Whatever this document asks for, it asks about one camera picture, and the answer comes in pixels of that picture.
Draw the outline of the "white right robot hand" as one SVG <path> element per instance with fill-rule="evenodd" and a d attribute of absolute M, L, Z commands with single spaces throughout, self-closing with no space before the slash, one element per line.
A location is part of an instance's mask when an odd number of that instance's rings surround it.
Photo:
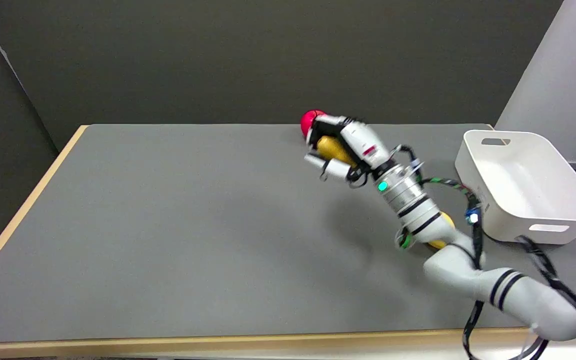
<path fill-rule="evenodd" d="M 356 189 L 397 166 L 377 133 L 356 117 L 311 110 L 301 117 L 300 126 L 308 147 L 304 159 L 319 169 L 323 182 L 335 177 Z"/>

